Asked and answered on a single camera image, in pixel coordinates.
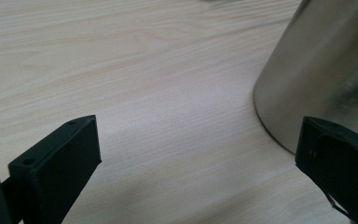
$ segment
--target stainless steel pot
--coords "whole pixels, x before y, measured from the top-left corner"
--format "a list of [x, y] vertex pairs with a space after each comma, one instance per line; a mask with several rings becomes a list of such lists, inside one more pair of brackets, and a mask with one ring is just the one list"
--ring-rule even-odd
[[304, 116], [358, 132], [358, 1], [304, 0], [255, 84], [270, 134], [296, 152]]

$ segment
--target wood grain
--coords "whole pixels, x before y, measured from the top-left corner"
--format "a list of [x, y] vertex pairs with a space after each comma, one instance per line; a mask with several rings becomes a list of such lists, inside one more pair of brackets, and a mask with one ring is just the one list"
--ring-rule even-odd
[[64, 223], [348, 223], [253, 106], [298, 4], [0, 1], [0, 179], [95, 114], [103, 163]]

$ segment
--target dark object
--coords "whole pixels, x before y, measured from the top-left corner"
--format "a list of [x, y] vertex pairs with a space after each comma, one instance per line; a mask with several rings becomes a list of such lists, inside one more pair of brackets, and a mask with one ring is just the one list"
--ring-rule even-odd
[[358, 223], [358, 133], [305, 117], [296, 165], [339, 212]]
[[8, 165], [0, 224], [61, 223], [100, 162], [95, 116], [63, 124]]

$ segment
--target metal container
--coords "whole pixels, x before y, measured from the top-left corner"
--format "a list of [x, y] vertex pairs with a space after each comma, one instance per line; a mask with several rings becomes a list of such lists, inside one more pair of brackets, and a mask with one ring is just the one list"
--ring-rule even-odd
[[270, 134], [296, 152], [304, 116], [358, 133], [358, 1], [305, 0], [254, 91]]

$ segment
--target light wood surface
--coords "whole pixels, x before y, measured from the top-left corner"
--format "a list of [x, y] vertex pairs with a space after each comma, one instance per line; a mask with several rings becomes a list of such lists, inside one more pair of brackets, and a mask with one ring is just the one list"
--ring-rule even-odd
[[0, 179], [95, 114], [103, 163], [64, 223], [349, 223], [253, 106], [298, 4], [0, 1]]

